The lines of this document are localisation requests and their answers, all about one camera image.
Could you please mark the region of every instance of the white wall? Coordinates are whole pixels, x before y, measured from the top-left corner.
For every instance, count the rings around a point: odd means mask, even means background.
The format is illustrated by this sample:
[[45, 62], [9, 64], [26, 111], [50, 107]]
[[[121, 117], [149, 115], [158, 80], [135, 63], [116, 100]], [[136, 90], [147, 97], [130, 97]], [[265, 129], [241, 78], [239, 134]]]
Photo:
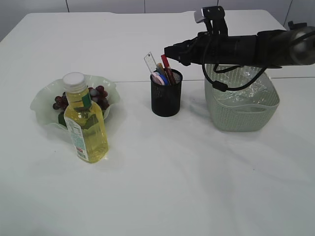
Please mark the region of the white wall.
[[315, 0], [293, 0], [285, 22], [286, 28], [289, 21], [307, 22], [309, 26], [315, 26]]
[[144, 0], [67, 0], [70, 12], [144, 13]]
[[[217, 5], [217, 0], [145, 0], [146, 13], [183, 12], [199, 10], [205, 6]], [[267, 10], [282, 25], [289, 10], [291, 0], [220, 0], [225, 10]]]
[[0, 0], [0, 41], [33, 12], [67, 12], [65, 0]]

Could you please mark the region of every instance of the glass bowl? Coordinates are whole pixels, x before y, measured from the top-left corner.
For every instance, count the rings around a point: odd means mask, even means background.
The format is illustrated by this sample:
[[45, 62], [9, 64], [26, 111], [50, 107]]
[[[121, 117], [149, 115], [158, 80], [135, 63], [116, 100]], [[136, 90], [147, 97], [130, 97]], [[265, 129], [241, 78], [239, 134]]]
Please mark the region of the glass bowl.
[[[120, 101], [120, 96], [116, 90], [116, 84], [101, 76], [85, 75], [85, 77], [89, 87], [96, 88], [99, 85], [103, 85], [104, 89], [108, 92], [106, 98], [110, 106], [104, 112], [104, 119], [106, 119], [111, 106]], [[42, 88], [37, 93], [31, 102], [30, 108], [35, 111], [36, 120], [40, 125], [53, 124], [59, 129], [67, 130], [65, 126], [58, 123], [58, 115], [61, 110], [53, 109], [55, 97], [61, 96], [63, 92], [63, 80], [59, 79]]]

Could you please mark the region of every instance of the light green plastic basket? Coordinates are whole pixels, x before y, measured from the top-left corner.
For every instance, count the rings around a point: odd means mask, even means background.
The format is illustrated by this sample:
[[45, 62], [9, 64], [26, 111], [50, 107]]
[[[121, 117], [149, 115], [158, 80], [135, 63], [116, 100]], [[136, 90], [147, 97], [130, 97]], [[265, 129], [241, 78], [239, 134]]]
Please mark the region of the light green plastic basket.
[[[243, 69], [238, 68], [224, 74], [217, 74], [213, 71], [213, 67], [214, 65], [212, 64], [206, 66], [211, 80], [224, 82], [231, 88], [244, 85], [245, 76]], [[219, 66], [218, 69], [222, 70], [228, 67]], [[248, 67], [248, 69], [255, 74], [260, 70], [256, 67]], [[210, 117], [218, 129], [223, 131], [249, 132], [260, 130], [268, 123], [276, 111], [280, 99], [271, 80], [265, 73], [259, 77], [259, 82], [267, 88], [265, 92], [255, 95], [256, 98], [259, 98], [257, 99], [259, 100], [259, 104], [244, 102], [225, 104], [224, 101], [219, 100], [222, 95], [220, 93], [222, 92], [212, 88], [210, 82], [205, 79], [205, 94]]]

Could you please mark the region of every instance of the red marker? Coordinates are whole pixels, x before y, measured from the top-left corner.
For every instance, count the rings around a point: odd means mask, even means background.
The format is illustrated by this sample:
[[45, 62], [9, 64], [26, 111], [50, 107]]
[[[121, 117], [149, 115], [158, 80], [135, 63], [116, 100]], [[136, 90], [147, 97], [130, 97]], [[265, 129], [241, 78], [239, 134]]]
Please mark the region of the red marker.
[[169, 66], [169, 63], [168, 63], [168, 60], [166, 58], [165, 55], [162, 55], [162, 61], [163, 61], [163, 64], [164, 64], [164, 67], [165, 67], [165, 72], [167, 74], [167, 77], [171, 83], [171, 85], [175, 85], [176, 84], [176, 81], [174, 79], [174, 76], [173, 76], [173, 72], [172, 72], [172, 69], [171, 67]]

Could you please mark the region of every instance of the pen holder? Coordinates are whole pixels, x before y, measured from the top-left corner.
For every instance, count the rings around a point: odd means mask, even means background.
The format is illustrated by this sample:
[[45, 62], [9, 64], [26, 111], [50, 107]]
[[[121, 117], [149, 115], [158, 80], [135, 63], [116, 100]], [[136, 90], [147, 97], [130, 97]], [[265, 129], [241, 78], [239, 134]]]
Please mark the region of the pen holder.
[[152, 111], [160, 117], [171, 117], [179, 112], [181, 106], [182, 74], [172, 69], [175, 85], [158, 85], [151, 79]]

